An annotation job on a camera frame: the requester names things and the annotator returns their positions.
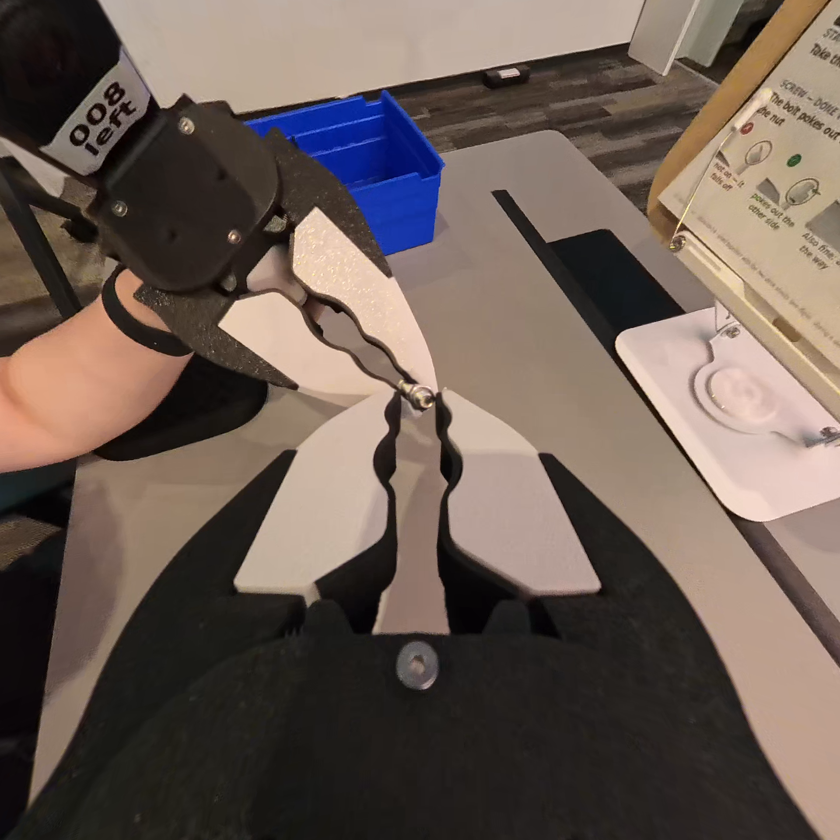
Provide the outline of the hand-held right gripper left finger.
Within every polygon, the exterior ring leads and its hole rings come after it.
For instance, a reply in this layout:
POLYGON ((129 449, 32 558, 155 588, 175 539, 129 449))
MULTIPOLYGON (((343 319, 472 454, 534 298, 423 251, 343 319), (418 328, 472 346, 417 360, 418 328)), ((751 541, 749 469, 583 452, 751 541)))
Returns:
POLYGON ((239 593, 334 602, 356 634, 373 632, 396 573, 402 405, 395 393, 371 395, 292 452, 235 575, 239 593))

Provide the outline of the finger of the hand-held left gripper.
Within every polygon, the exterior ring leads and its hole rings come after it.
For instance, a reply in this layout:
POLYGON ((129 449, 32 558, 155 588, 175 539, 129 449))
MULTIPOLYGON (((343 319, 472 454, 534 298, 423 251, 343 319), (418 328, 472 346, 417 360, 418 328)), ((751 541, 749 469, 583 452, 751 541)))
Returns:
POLYGON ((287 377, 302 395, 370 397, 407 383, 390 351, 363 331, 346 306, 333 303, 328 309, 344 324, 334 341, 318 331, 306 308, 281 291, 239 298, 218 328, 287 377))
POLYGON ((363 331, 391 355, 407 382, 435 392, 435 365, 423 333, 396 281, 386 276, 319 209, 274 245, 247 277, 249 294, 281 291, 306 308, 339 303, 358 318, 363 331))

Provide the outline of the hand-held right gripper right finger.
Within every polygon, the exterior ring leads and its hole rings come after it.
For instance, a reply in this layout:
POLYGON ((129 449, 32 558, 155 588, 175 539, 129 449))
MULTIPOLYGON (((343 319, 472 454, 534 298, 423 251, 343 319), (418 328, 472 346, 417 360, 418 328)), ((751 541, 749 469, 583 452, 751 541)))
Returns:
POLYGON ((538 449, 444 390, 435 403, 440 474, 437 573, 450 632, 482 632, 499 603, 539 615, 544 600, 601 595, 538 449))

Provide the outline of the blue bin with divider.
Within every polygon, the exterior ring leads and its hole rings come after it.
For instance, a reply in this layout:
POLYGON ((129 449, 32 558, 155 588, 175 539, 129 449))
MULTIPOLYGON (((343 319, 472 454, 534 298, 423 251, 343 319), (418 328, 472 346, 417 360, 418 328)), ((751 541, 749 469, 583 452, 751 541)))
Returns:
POLYGON ((353 195, 385 256, 430 244, 442 156, 386 91, 245 121, 260 138, 281 131, 353 195))

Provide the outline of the person's left forearm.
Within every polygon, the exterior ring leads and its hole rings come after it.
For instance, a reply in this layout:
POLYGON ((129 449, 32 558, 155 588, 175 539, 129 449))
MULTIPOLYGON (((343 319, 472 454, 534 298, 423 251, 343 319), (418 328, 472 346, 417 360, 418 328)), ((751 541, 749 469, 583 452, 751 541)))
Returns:
POLYGON ((144 420, 192 355, 150 350, 101 298, 2 358, 2 472, 86 455, 144 420))

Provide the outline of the grey desk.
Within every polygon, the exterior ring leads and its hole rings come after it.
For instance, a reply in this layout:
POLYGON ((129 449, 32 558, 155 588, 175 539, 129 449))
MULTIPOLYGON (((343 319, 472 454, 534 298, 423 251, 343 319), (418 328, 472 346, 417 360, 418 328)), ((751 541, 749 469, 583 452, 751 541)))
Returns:
MULTIPOLYGON (((838 665, 492 192, 541 239, 610 229, 684 309, 706 291, 559 133, 445 153, 435 240, 390 257, 449 387, 554 454, 657 555, 712 637, 748 719, 813 828, 838 839, 838 665)), ((155 457, 79 466, 34 800, 124 625, 175 553, 334 407, 276 392, 247 425, 155 457)))

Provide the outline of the person's left hand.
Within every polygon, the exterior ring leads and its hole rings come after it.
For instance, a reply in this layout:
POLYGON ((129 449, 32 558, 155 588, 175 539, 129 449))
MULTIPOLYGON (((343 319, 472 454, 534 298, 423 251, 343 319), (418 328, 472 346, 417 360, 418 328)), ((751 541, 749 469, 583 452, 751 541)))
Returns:
POLYGON ((118 277, 118 294, 126 309, 129 309, 129 313, 139 321, 153 328, 170 331, 161 318, 138 299, 139 289, 143 289, 143 282, 128 269, 118 277))

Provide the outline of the black wristband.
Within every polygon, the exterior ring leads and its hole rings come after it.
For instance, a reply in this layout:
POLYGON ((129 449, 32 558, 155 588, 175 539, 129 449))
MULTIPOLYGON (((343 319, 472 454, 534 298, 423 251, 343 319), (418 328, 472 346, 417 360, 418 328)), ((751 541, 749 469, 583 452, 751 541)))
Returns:
POLYGON ((99 294, 101 304, 114 328, 133 343, 160 355, 166 355, 171 358, 185 358, 193 355, 193 351, 173 333, 153 328, 139 321, 129 313, 129 309, 126 309, 118 294, 118 277, 123 272, 124 266, 118 264, 111 276, 104 281, 99 294))

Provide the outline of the black rolling stand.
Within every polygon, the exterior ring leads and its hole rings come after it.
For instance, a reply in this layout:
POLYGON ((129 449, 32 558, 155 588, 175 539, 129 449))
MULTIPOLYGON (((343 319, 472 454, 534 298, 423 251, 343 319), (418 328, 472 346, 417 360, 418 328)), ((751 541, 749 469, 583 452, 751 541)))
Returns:
POLYGON ((34 210, 62 219, 62 229, 74 240, 87 245, 99 239, 96 224, 79 207, 44 190, 10 153, 2 153, 2 209, 60 318, 69 319, 81 311, 81 303, 34 210))

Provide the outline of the dark office chair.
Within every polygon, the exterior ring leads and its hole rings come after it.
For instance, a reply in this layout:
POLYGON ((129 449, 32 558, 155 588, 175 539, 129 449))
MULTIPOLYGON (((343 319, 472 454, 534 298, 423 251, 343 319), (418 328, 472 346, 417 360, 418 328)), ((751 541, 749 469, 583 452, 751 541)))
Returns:
POLYGON ((2 474, 2 571, 69 524, 76 461, 2 474))

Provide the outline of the person's black trousers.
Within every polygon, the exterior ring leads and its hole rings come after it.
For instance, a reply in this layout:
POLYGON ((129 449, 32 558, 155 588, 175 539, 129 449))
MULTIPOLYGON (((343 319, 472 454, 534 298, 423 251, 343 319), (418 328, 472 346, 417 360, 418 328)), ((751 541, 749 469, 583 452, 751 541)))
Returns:
POLYGON ((29 563, 2 571, 2 743, 37 731, 57 592, 57 575, 29 563))

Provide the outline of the printed instruction sheet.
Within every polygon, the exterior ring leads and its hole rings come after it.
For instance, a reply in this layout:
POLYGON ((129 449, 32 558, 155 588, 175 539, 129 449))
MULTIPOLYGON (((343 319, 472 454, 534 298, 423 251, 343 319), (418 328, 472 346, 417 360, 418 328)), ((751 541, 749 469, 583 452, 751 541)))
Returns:
POLYGON ((659 202, 680 262, 838 419, 838 2, 659 202))

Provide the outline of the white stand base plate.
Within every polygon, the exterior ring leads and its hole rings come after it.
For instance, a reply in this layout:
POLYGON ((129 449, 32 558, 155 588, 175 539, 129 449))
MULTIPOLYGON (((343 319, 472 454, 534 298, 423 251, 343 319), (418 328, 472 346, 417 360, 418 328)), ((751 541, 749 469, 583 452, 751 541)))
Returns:
POLYGON ((838 499, 838 422, 719 303, 615 350, 726 509, 766 523, 838 499))

